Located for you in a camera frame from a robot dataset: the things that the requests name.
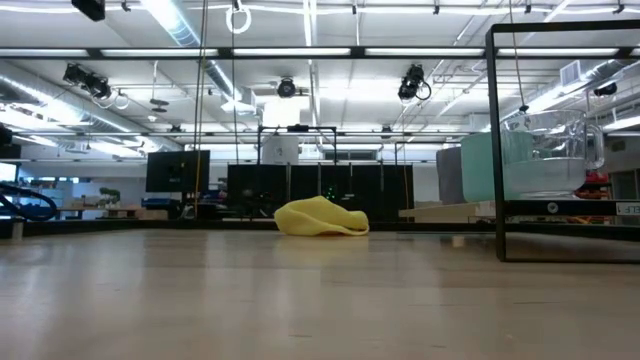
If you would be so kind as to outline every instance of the yellow object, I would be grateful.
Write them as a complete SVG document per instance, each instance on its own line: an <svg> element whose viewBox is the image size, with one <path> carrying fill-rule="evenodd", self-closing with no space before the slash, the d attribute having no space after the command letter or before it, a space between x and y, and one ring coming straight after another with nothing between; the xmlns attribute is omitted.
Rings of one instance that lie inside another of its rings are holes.
<svg viewBox="0 0 640 360"><path fill-rule="evenodd" d="M369 219L362 211L347 211L322 196L292 201L275 213L278 229L287 235L365 235Z"/></svg>

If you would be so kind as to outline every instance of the sticker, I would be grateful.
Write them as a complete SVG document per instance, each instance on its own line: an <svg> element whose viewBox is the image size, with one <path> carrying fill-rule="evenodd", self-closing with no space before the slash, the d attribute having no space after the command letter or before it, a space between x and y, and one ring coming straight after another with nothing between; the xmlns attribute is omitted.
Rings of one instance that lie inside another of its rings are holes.
<svg viewBox="0 0 640 360"><path fill-rule="evenodd" d="M616 203L616 215L640 216L640 203Z"/></svg>

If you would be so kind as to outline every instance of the ceiling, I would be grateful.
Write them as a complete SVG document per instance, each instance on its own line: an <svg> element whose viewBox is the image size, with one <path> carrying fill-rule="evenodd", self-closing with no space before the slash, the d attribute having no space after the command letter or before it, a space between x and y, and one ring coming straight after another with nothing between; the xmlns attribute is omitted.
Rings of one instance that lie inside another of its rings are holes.
<svg viewBox="0 0 640 360"><path fill-rule="evenodd" d="M425 1L418 0L356 0L361 11L351 13L351 0L317 0L319 15L313 28L311 46L484 46L484 36L489 27L498 22L508 22L508 14L471 15L478 9L505 9L507 1L499 0L442 0L439 15L425 9ZM515 22L615 20L640 18L640 1L625 1L627 10L612 14L615 0L547 0L532 1L534 11L514 13ZM2 46L18 47L174 47L175 43L147 12L141 3L128 1L131 12L120 9L120 1L107 1L110 11L104 22L94 23L84 15L74 12L68 0L0 1L0 33L4 34ZM206 44L210 47L247 46L306 46L305 16L299 13L281 13L252 10L249 29L233 35L225 24L228 1L210 1L218 7L208 10ZM301 0L249 1L244 5L278 8L279 11L301 12ZM524 1L515 1L521 6ZM558 5L567 7L555 13ZM182 0L188 20L199 32L201 29L202 1ZM394 13L397 8L413 9L413 14ZM467 14L446 13L444 9L458 9ZM333 10L348 13L325 14ZM513 39L497 37L498 45L512 46ZM640 34L634 32L589 32L525 34L517 39L519 45L553 46L634 46L640 43ZM12 65L65 89L62 75L67 66L64 60L16 60ZM158 119L149 120L153 107L150 86L154 82L153 63L147 61L81 61L87 69L109 78L109 83L126 93L131 102L124 109L112 107L117 113L150 130L166 131L172 125L181 125L192 131L196 118L198 66L193 61L162 61L158 64L155 98L170 102L165 114L155 114ZM310 88L310 70L307 60L237 60L219 61L223 71L237 86L247 86L258 94L259 104L275 99L274 84L283 76L293 77L301 88ZM411 64L420 63L427 73L432 70L429 83L432 98L421 106L403 106L397 98L400 78ZM526 60L520 61L520 81L525 94L535 92L556 80L559 69L569 61ZM517 106L518 77L513 61L498 63L498 81L501 106L504 109ZM485 64L478 61L437 60L319 60L314 61L319 86L318 124L338 126L344 130L379 131L382 125L393 125L396 130L408 131L469 131L474 127L470 115L489 111L486 79L482 79ZM204 131L231 131L234 121L238 131L257 128L257 116L234 116L221 109L220 92L208 78L203 96L202 115ZM72 88L70 92L89 99L83 91ZM301 122L312 123L309 99L296 100L302 106ZM571 106L583 106L573 102ZM211 142L228 142L233 138L208 139Z"/></svg>

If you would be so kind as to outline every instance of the floor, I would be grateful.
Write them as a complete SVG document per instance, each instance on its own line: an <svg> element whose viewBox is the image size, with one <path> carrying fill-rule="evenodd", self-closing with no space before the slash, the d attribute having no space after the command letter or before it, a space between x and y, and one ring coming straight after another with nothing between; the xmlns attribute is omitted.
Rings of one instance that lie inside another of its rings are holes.
<svg viewBox="0 0 640 360"><path fill-rule="evenodd" d="M535 238L541 245L524 237L517 251L580 251L567 250L577 240ZM310 239L168 230L27 239L0 246L0 354L639 357L640 267L504 264L491 243L477 235ZM620 244L611 250L593 242L586 251L640 254Z"/></svg>

